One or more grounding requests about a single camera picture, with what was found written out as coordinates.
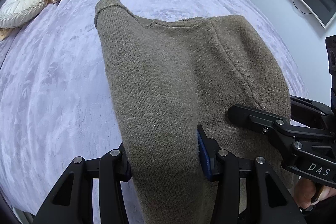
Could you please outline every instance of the screw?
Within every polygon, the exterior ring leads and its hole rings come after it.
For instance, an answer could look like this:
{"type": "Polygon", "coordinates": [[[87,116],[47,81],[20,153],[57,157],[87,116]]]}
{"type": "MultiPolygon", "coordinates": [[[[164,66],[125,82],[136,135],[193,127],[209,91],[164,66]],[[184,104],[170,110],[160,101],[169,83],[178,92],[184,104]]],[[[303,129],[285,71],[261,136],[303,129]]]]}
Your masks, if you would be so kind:
{"type": "Polygon", "coordinates": [[[82,157],[76,157],[73,159],[73,162],[76,164],[80,164],[82,162],[83,158],[82,157]]]}
{"type": "Polygon", "coordinates": [[[283,125],[283,124],[284,124],[284,122],[283,122],[282,120],[276,120],[276,122],[277,122],[277,124],[279,124],[279,125],[283,125]]]}
{"type": "Polygon", "coordinates": [[[257,158],[257,163],[264,164],[265,163],[265,159],[263,157],[258,157],[257,158]]]}
{"type": "Polygon", "coordinates": [[[120,154],[120,151],[118,149],[113,149],[111,152],[110,152],[110,155],[113,156],[113,157],[116,157],[120,154]]]}
{"type": "Polygon", "coordinates": [[[302,143],[300,143],[300,142],[294,142],[294,146],[295,146],[297,149],[302,149],[302,143]]]}
{"type": "Polygon", "coordinates": [[[225,150],[225,149],[220,149],[218,151],[218,154],[220,154],[221,156],[225,157],[225,156],[227,156],[229,154],[229,152],[227,150],[225,150]]]}

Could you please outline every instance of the bed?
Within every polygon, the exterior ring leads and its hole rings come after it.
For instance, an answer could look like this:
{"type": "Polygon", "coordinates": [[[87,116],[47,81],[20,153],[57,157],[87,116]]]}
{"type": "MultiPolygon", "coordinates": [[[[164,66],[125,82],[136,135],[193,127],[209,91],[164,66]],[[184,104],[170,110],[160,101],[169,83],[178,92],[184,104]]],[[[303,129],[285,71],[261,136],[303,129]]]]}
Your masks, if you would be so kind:
{"type": "MultiPolygon", "coordinates": [[[[74,157],[101,157],[121,143],[94,26],[98,1],[50,4],[0,42],[0,188],[34,215],[74,157]]],[[[120,1],[135,15],[165,21],[243,15],[275,56],[290,94],[309,97],[282,39],[249,0],[120,1]]],[[[130,223],[143,223],[132,181],[122,190],[130,223]]],[[[94,196],[100,223],[96,184],[94,196]]]]}

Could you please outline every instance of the white lettering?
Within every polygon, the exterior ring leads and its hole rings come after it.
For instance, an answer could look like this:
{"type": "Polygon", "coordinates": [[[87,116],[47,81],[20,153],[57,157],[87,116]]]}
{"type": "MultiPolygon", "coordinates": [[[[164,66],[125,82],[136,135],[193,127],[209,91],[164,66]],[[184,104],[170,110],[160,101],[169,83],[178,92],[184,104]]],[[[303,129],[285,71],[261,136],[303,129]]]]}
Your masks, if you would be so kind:
{"type": "Polygon", "coordinates": [[[315,169],[315,167],[316,167],[316,164],[311,164],[311,166],[308,168],[308,170],[309,170],[309,171],[313,171],[313,170],[315,169]]]}
{"type": "Polygon", "coordinates": [[[327,169],[325,172],[324,172],[324,176],[326,176],[326,175],[328,175],[329,174],[329,172],[328,171],[330,171],[330,169],[327,169]]]}
{"type": "Polygon", "coordinates": [[[322,167],[320,169],[318,169],[317,171],[315,171],[315,173],[320,173],[321,174],[322,171],[322,167]]]}

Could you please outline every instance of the triangular cutout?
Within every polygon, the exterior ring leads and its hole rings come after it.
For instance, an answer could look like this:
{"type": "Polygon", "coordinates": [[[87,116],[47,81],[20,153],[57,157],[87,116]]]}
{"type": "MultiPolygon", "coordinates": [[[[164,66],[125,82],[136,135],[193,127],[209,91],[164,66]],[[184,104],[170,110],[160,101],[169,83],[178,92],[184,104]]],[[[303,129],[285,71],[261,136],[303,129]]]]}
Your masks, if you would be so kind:
{"type": "Polygon", "coordinates": [[[266,174],[265,181],[267,188],[268,205],[271,208],[287,205],[285,197],[281,193],[280,189],[278,188],[270,174],[266,174]]]}
{"type": "Polygon", "coordinates": [[[61,188],[55,195],[52,203],[55,205],[69,206],[72,192],[72,185],[74,183],[74,173],[70,173],[62,184],[61,188]]]}
{"type": "Polygon", "coordinates": [[[333,153],[333,150],[331,147],[325,147],[325,146],[312,146],[311,149],[317,153],[320,153],[321,155],[327,156],[329,158],[332,158],[333,160],[336,160],[335,155],[333,153]]]}

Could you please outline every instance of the knit fabric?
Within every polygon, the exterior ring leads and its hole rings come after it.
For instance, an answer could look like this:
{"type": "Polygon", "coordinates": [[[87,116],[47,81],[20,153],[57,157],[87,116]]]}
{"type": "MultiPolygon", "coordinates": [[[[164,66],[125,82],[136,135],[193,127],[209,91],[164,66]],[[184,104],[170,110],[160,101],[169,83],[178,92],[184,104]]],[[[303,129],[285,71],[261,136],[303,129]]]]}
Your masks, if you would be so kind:
{"type": "Polygon", "coordinates": [[[290,116],[282,72],[244,17],[164,22],[100,0],[95,26],[146,224],[210,222],[217,183],[200,167],[198,123],[234,155],[263,156],[291,187],[267,137],[227,119],[236,103],[290,116]]]}

